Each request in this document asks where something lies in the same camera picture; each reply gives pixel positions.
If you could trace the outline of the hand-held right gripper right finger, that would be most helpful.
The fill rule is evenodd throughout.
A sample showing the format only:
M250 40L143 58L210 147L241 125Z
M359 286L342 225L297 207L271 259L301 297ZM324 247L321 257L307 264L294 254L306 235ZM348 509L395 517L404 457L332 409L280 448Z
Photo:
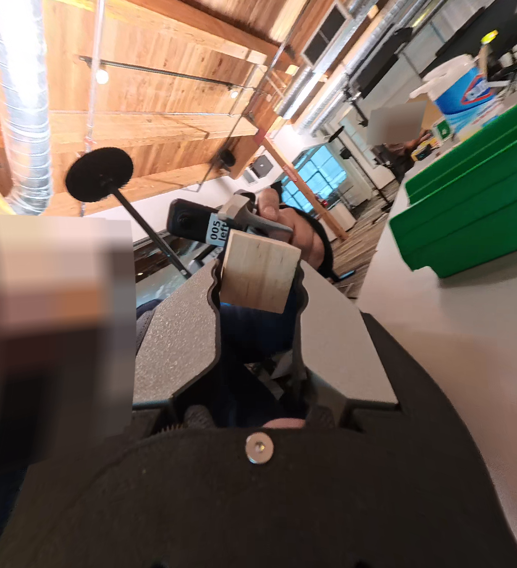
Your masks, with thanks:
M294 355L309 402L346 416L398 404L360 310L308 263L297 272Z

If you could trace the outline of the black disc on pole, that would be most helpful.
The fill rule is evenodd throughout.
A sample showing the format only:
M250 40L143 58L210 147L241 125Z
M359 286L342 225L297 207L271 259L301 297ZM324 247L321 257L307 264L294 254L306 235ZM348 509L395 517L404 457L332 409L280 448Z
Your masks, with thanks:
M134 221L145 231L151 241L169 259L185 278L191 273L180 258L159 234L146 222L126 199L121 188L132 179L134 164L127 152L116 147L104 147L85 153L78 158L65 176L69 195L82 203L96 203L113 195Z

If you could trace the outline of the silver ceiling pipes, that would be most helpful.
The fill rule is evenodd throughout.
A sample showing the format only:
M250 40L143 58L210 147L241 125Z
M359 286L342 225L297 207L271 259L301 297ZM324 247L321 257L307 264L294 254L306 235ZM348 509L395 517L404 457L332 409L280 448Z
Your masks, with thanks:
M316 66L306 62L286 88L275 112L284 120L297 114L300 106L313 92L322 77L336 64L318 95L298 119L299 132L314 133L327 120L329 114L344 99L345 88L356 77L370 55L391 33L408 28L411 21L424 9L428 1L386 1L377 8L378 1L348 1L344 8L350 15L338 37ZM369 17L373 8L376 13Z

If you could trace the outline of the black ceiling panel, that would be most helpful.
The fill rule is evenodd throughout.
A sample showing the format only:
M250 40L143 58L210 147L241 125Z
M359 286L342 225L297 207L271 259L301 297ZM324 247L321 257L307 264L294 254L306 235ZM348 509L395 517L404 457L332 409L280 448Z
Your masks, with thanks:
M345 24L349 21L350 15L341 2L333 1L321 24L319 24L302 50L302 56L309 66L316 66L321 57L327 52L330 44L338 37Z

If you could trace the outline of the person's left hand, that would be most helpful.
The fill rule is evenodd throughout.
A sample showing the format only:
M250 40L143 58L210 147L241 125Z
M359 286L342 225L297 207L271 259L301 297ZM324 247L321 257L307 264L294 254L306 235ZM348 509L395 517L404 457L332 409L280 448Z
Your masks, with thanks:
M319 269L325 256L324 245L311 223L295 209L281 206L274 188L265 188L258 194L257 207L259 216L289 227L292 235L282 232L277 238L298 248L300 259Z

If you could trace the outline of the silver flexible air duct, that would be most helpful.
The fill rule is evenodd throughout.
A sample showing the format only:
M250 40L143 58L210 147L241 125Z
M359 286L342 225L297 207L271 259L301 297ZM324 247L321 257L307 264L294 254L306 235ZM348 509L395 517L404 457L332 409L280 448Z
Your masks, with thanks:
M0 1L0 126L7 200L18 215L40 215L53 195L42 1Z

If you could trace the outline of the wooden support post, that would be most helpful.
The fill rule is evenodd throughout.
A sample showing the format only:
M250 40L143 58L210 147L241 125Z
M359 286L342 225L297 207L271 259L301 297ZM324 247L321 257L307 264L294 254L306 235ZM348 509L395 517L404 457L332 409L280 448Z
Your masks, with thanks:
M267 135L262 138L261 145L282 168L283 172L290 178L290 180L295 183L298 190L312 205L312 208L316 211L319 217L324 220L326 225L335 234L337 239L339 239L341 242L345 241L348 237L347 232L344 231L341 224L330 214L330 212L328 212L328 210L320 204L317 196L299 175L298 171L292 165L291 161L285 158L279 148Z

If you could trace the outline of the wooden cube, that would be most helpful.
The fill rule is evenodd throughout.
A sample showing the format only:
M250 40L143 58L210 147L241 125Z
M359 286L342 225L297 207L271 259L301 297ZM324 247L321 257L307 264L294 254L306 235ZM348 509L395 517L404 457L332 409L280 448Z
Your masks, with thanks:
M282 314L300 255L288 243L230 231L220 276L220 302Z

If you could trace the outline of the green plastic bin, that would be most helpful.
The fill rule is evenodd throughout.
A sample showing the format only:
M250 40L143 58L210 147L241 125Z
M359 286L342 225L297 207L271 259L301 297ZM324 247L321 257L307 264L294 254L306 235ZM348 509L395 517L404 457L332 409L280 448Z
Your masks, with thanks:
M411 271L447 278L517 251L517 104L405 182L390 220Z

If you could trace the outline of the disinfectant wipes container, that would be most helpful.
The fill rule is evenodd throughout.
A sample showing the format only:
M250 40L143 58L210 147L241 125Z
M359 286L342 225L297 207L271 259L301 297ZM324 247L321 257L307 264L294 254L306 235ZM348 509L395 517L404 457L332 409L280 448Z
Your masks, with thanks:
M444 116L460 140L473 136L504 113L503 103L489 86L475 59L462 54L433 69L410 94L425 94Z

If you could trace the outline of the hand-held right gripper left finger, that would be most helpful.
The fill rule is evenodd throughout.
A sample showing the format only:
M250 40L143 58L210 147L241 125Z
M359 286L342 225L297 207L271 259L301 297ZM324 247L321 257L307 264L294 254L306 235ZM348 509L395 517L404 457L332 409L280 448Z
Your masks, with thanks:
M218 363L220 266L207 263L154 310L136 355L134 409L177 399Z

